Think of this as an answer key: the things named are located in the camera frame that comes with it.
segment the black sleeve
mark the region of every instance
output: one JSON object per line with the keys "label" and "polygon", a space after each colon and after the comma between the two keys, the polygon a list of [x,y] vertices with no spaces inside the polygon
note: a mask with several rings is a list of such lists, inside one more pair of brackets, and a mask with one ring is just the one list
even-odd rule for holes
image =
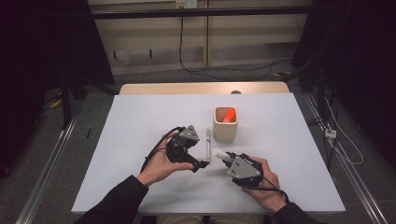
{"label": "black sleeve", "polygon": [[137,208],[149,189],[133,175],[126,178],[95,207],[86,212],[76,224],[133,223]]}
{"label": "black sleeve", "polygon": [[276,221],[279,224],[318,224],[306,212],[295,203],[288,203],[275,213]]}

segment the beige cup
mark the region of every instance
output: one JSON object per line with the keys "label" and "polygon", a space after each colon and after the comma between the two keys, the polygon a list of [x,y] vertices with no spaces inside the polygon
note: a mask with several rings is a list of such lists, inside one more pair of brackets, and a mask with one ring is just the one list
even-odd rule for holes
{"label": "beige cup", "polygon": [[[235,109],[235,115],[230,122],[223,122],[230,108]],[[235,139],[238,127],[238,112],[233,106],[216,107],[213,113],[213,138],[218,142],[230,143]]]}

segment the person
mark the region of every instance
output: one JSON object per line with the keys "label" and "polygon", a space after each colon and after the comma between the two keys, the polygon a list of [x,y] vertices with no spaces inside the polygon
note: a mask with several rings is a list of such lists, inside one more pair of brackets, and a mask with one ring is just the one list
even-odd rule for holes
{"label": "person", "polygon": [[[192,164],[187,162],[172,163],[168,160],[165,152],[166,143],[175,134],[177,133],[171,133],[161,142],[157,147],[158,152],[154,154],[140,175],[137,177],[131,175],[119,183],[99,204],[80,217],[76,224],[133,223],[139,205],[149,192],[149,186],[164,180],[173,172],[193,168]],[[267,160],[256,157],[250,158],[260,163],[264,177],[277,188],[280,188],[278,177],[271,172]],[[260,187],[271,188],[272,186],[267,181],[262,181]],[[279,192],[245,188],[242,188],[242,191],[255,199],[262,208],[272,212],[279,224],[318,223],[297,204],[286,203]]]}

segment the power strip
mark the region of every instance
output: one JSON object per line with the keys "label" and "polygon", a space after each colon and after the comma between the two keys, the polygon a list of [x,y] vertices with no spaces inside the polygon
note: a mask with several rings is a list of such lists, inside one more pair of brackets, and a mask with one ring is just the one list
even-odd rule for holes
{"label": "power strip", "polygon": [[330,140],[333,140],[337,137],[337,131],[332,129],[325,129],[324,136]]}

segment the table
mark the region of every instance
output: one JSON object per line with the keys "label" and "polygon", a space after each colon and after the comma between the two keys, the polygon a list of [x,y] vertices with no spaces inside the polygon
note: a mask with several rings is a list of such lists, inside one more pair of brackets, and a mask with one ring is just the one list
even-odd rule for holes
{"label": "table", "polygon": [[[228,94],[235,90],[243,94]],[[131,84],[122,87],[121,94],[114,100],[73,212],[89,210],[128,175],[137,175],[151,147],[170,129],[195,124],[205,138],[213,108],[219,104],[235,105],[240,121],[232,144],[213,141],[212,147],[268,159],[282,189],[305,211],[345,211],[294,96],[284,83]],[[190,154],[205,160],[205,141],[192,147]],[[222,161],[213,159],[197,173],[174,173],[150,187],[139,213],[265,213],[231,182],[226,170]]]}

